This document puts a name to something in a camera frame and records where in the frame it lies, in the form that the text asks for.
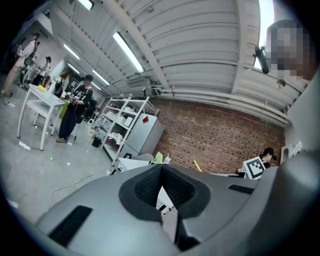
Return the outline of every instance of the white ceiling panel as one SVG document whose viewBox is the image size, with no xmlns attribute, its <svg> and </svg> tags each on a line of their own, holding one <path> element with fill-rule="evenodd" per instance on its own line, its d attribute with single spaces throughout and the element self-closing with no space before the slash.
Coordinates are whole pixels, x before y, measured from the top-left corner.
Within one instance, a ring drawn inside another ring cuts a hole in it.
<svg viewBox="0 0 320 256">
<path fill-rule="evenodd" d="M 80 61 L 70 59 L 81 72 L 95 69 L 111 83 L 102 88 L 110 95 L 140 95 L 140 90 L 130 89 L 127 82 L 149 78 L 153 86 L 168 92 L 174 86 L 189 92 L 200 90 L 203 95 L 218 92 L 247 97 L 249 102 L 268 102 L 276 110 L 273 115 L 280 111 L 283 118 L 284 108 L 306 87 L 303 80 L 285 76 L 287 86 L 279 90 L 277 74 L 265 75 L 253 68 L 260 32 L 258 0 L 93 1 L 90 11 L 78 1 L 55 1 L 52 30 L 58 41 L 80 56 Z M 115 32 L 127 42 L 144 72 L 137 72 L 115 42 Z M 189 92 L 180 95 L 204 102 Z M 228 102 L 226 106 L 235 108 L 230 105 L 234 100 Z M 241 106 L 244 112 L 257 108 L 238 104 L 236 109 Z"/>
</svg>

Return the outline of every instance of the shoe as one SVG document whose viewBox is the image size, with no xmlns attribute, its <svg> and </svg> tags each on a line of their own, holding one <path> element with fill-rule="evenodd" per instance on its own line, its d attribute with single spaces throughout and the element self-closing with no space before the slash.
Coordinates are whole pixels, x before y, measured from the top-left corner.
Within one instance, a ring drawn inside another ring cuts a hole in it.
<svg viewBox="0 0 320 256">
<path fill-rule="evenodd" d="M 57 138 L 57 139 L 55 140 L 55 142 L 58 142 L 58 143 L 65 143 L 65 142 L 66 142 L 66 140 L 65 140 L 64 138 Z"/>
</svg>

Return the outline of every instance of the concrete floor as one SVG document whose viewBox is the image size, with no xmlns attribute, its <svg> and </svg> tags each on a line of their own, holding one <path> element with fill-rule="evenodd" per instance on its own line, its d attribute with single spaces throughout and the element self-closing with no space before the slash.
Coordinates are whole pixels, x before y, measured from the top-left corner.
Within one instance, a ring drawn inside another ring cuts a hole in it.
<svg viewBox="0 0 320 256">
<path fill-rule="evenodd" d="M 44 151 L 40 141 L 45 119 L 39 116 L 37 127 L 33 126 L 35 112 L 26 106 L 21 125 L 20 139 L 17 138 L 19 115 L 26 91 L 13 87 L 14 96 L 4 98 L 15 107 L 4 105 L 0 99 L 0 174 L 2 189 L 8 199 L 18 204 L 18 211 L 32 223 L 50 207 L 50 194 L 59 187 L 69 186 L 85 178 L 79 184 L 60 189 L 52 195 L 55 204 L 84 184 L 106 176 L 111 161 L 100 148 L 91 145 L 93 139 L 86 131 L 86 124 L 80 125 L 76 141 L 56 143 L 57 133 L 45 137 Z M 30 147 L 25 149 L 22 142 Z"/>
</svg>

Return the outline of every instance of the red brick wall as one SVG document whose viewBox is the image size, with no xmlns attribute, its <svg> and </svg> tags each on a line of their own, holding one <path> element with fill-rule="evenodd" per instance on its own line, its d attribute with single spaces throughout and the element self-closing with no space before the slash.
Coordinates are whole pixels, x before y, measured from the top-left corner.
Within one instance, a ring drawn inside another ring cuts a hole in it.
<svg viewBox="0 0 320 256">
<path fill-rule="evenodd" d="M 244 160 L 258 156 L 272 147 L 279 165 L 281 147 L 285 145 L 284 129 L 258 117 L 213 105 L 153 99 L 160 109 L 163 135 L 154 150 L 171 163 L 202 171 L 234 173 Z"/>
</svg>

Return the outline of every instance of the gray cabinet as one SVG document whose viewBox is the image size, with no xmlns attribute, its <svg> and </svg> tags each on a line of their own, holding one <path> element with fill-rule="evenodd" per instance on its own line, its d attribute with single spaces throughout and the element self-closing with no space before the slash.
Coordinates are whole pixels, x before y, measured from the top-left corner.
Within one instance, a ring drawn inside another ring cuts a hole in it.
<svg viewBox="0 0 320 256">
<path fill-rule="evenodd" d="M 148 117 L 148 121 L 144 122 L 143 120 L 146 117 Z M 137 155 L 152 154 L 163 132 L 164 126 L 159 122 L 158 117 L 144 113 L 140 114 L 125 145 L 123 145 L 119 157 L 123 157 L 126 153 L 132 154 L 132 150 Z"/>
</svg>

